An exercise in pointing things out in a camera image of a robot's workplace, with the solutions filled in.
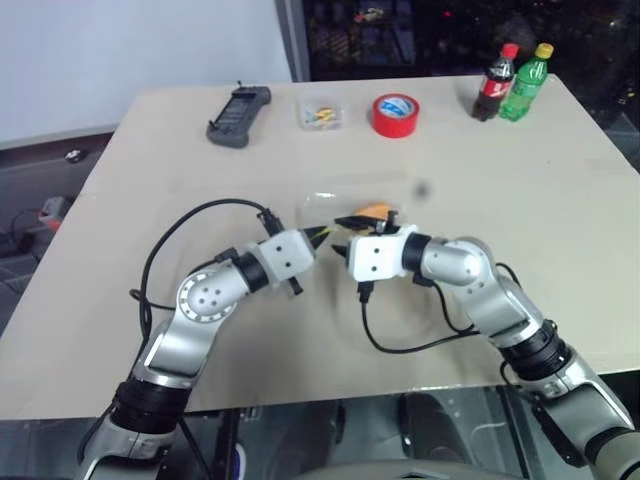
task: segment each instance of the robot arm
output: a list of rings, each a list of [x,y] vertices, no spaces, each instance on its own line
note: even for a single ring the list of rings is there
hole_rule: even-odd
[[[352,227],[353,217],[336,222]],[[395,227],[392,217],[376,230],[355,236],[341,252],[354,279],[371,282],[411,273],[416,283],[439,282],[536,399],[533,413],[567,463],[589,463],[600,479],[640,477],[640,432],[628,412],[558,336],[553,322],[497,272],[484,243],[432,238],[415,225]]]
[[[281,231],[249,244],[242,255],[231,249],[224,263],[190,274],[178,288],[173,318],[155,329],[131,375],[118,387],[76,479],[132,478],[130,466],[121,470],[110,464],[111,458],[147,461],[140,478],[155,478],[160,462],[154,460],[173,443],[222,324],[240,300],[267,285],[293,281],[294,291],[301,292],[295,275],[313,265],[314,246],[323,239]]]

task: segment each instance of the white wall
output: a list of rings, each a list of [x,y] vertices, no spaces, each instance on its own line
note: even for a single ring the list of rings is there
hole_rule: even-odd
[[[274,0],[0,0],[0,147],[108,128],[141,89],[238,79],[291,81]]]

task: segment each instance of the yellow bottle cap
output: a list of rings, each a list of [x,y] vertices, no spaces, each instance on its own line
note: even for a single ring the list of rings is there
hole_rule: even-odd
[[[553,45],[550,43],[541,43],[536,48],[536,57],[538,58],[549,58],[553,53]]]

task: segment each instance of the clear plastic box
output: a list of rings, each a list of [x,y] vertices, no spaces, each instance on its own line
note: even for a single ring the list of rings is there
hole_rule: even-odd
[[[309,95],[298,99],[298,124],[303,130],[337,130],[344,124],[344,108],[330,95]]]

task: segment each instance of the plastic container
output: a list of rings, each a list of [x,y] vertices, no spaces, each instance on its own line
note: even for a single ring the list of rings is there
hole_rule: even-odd
[[[337,130],[344,124],[341,102],[328,95],[310,95],[298,99],[298,124],[303,130]]]
[[[361,208],[384,203],[407,219],[410,210],[410,179],[403,173],[362,174],[307,184],[296,197],[296,226],[333,225],[338,217],[353,215]]]

